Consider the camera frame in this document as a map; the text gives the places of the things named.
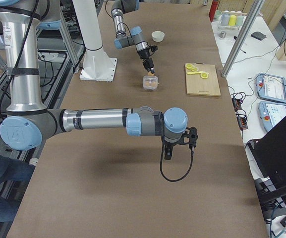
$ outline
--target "white sticker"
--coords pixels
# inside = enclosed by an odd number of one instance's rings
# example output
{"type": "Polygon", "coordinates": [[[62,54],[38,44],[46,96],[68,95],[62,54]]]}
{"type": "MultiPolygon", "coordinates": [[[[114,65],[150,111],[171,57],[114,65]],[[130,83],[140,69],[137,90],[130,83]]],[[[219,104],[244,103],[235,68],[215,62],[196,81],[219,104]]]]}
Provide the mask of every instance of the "white sticker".
{"type": "Polygon", "coordinates": [[[12,34],[9,26],[3,26],[5,49],[13,48],[12,34]]]}

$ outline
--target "white bowl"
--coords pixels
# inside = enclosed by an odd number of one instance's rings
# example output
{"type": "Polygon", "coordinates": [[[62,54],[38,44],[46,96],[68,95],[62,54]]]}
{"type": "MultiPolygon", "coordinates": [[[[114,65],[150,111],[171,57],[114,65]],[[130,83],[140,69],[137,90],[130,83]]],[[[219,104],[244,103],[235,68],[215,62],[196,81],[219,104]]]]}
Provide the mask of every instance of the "white bowl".
{"type": "Polygon", "coordinates": [[[165,34],[162,31],[154,31],[152,33],[152,38],[153,38],[153,41],[155,42],[163,41],[164,37],[165,37],[165,34]]]}

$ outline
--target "black monitor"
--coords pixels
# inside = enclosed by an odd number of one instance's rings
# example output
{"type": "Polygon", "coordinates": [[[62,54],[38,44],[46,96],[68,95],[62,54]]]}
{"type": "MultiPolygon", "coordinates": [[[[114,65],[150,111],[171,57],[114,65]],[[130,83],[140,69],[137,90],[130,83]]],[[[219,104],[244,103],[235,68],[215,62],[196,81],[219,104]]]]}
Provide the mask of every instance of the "black monitor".
{"type": "Polygon", "coordinates": [[[286,117],[262,139],[254,143],[252,153],[264,177],[269,177],[276,189],[286,186],[286,117]]]}

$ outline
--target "white table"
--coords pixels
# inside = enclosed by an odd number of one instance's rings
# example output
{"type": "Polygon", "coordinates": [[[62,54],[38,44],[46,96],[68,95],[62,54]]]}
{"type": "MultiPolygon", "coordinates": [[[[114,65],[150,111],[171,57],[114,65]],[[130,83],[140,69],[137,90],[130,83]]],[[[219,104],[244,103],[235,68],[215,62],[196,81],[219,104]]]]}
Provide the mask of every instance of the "white table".
{"type": "MultiPolygon", "coordinates": [[[[239,32],[236,30],[218,29],[217,21],[212,22],[212,29],[219,48],[221,62],[225,63],[235,43],[235,39],[233,37],[237,36],[239,32]],[[221,31],[226,31],[227,33],[226,37],[223,39],[218,36],[221,31]]],[[[274,50],[277,46],[278,43],[263,18],[257,17],[252,29],[248,34],[248,37],[246,38],[242,46],[242,50],[246,53],[240,51],[235,62],[252,56],[261,56],[267,52],[274,50]],[[267,38],[262,41],[254,39],[250,35],[255,31],[262,32],[267,36],[267,38]]],[[[254,79],[257,74],[266,72],[268,74],[278,75],[286,78],[286,61],[279,61],[276,57],[274,58],[274,55],[277,50],[278,48],[263,57],[246,59],[242,62],[233,64],[232,69],[227,76],[228,84],[230,87],[234,88],[235,92],[245,92],[247,95],[252,95],[250,97],[246,97],[242,104],[242,108],[247,113],[250,112],[251,105],[257,98],[255,80],[250,83],[254,92],[252,92],[248,85],[249,81],[254,79]]],[[[248,129],[244,130],[243,132],[244,143],[246,143],[250,139],[262,138],[266,134],[258,112],[258,104],[260,101],[262,100],[257,99],[252,106],[252,111],[249,114],[248,129]]],[[[246,154],[250,163],[250,168],[254,179],[262,178],[261,172],[258,169],[257,164],[248,148],[246,149],[246,154]]],[[[279,223],[282,218],[284,218],[284,216],[277,217],[273,220],[272,230],[275,232],[275,234],[279,234],[280,231],[283,229],[282,225],[279,223]]],[[[286,238],[286,233],[284,233],[281,237],[286,238]]]]}

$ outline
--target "cutting board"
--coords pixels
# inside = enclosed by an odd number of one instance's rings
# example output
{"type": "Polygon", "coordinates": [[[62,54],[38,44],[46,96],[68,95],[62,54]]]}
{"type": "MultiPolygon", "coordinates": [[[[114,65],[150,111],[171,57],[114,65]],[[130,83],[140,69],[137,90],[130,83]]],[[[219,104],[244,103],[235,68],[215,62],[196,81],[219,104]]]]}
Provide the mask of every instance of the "cutting board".
{"type": "Polygon", "coordinates": [[[187,94],[202,96],[221,96],[216,67],[214,64],[196,64],[192,63],[199,71],[209,73],[209,78],[203,79],[199,74],[187,74],[192,72],[185,67],[187,94]]]}

